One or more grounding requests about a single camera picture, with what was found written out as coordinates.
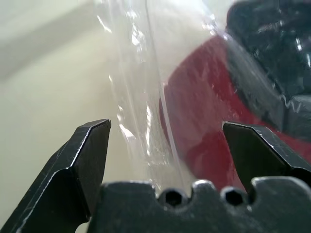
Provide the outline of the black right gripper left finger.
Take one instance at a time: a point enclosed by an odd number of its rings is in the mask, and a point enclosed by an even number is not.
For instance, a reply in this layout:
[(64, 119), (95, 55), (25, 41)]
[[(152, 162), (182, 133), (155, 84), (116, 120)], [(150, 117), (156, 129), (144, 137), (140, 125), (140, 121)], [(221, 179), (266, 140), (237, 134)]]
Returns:
[(104, 176), (109, 119), (79, 126), (44, 165), (2, 233), (73, 233), (89, 222)]

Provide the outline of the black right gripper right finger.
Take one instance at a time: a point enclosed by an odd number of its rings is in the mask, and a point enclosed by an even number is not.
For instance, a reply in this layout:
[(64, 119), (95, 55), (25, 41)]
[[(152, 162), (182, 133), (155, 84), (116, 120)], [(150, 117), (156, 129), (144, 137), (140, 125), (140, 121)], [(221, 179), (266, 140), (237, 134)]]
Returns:
[(246, 191), (256, 177), (290, 176), (311, 184), (311, 165), (270, 129), (225, 121), (222, 130)]

